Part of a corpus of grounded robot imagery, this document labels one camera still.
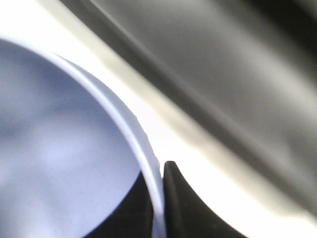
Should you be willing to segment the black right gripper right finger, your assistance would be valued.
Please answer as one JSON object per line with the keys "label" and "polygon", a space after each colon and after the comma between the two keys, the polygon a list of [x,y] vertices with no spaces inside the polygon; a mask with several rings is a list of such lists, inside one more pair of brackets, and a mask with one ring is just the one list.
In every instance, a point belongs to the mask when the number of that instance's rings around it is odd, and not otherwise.
{"label": "black right gripper right finger", "polygon": [[163,188],[168,238],[243,238],[196,194],[174,161],[164,164]]}

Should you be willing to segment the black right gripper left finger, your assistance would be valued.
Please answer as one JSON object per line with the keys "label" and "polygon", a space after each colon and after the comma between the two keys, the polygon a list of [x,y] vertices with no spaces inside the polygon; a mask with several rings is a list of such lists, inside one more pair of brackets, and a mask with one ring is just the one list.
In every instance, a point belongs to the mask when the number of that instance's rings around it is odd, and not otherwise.
{"label": "black right gripper left finger", "polygon": [[142,173],[116,209],[87,238],[150,238],[153,206]]}

